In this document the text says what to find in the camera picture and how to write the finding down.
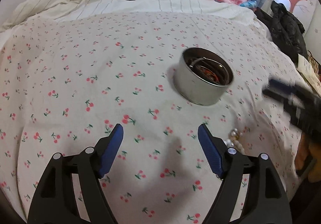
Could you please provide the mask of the right hand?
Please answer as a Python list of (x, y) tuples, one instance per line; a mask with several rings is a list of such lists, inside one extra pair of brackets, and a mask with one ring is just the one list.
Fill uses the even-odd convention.
[(305, 171), (314, 160), (313, 166), (307, 174), (310, 183), (320, 182), (320, 144), (310, 140), (304, 133), (301, 134), (301, 139), (298, 145), (297, 154), (294, 160), (294, 165), (297, 172)]

